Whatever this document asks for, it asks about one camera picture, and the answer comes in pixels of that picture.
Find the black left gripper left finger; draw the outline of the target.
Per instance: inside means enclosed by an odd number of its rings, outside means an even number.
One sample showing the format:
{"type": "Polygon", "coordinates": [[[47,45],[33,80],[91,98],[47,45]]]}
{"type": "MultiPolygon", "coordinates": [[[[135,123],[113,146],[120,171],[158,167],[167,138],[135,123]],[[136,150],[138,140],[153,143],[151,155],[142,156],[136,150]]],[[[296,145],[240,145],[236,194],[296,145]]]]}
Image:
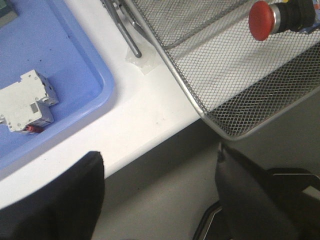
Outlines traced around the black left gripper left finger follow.
{"type": "Polygon", "coordinates": [[[104,162],[90,151],[53,181],[1,209],[2,240],[90,240],[105,197],[104,162]]]}

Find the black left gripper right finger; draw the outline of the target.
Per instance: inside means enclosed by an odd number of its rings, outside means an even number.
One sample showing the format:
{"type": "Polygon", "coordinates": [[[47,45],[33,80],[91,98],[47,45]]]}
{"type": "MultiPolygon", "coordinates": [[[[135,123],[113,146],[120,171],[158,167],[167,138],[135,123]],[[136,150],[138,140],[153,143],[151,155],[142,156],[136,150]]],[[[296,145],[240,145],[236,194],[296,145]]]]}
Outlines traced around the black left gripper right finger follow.
{"type": "Polygon", "coordinates": [[[320,238],[320,200],[285,187],[268,170],[223,143],[215,184],[235,240],[320,238]]]}

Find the robot base housing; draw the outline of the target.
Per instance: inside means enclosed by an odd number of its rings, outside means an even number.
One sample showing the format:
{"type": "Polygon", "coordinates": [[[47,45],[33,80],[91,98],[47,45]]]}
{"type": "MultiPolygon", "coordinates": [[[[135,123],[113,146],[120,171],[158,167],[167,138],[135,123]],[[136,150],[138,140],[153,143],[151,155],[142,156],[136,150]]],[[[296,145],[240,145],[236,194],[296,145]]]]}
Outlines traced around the robot base housing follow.
{"type": "MultiPolygon", "coordinates": [[[[320,177],[303,168],[271,168],[273,177],[285,187],[292,187],[299,193],[320,200],[320,177]]],[[[231,240],[222,206],[217,201],[203,214],[193,235],[194,240],[231,240]]]]}

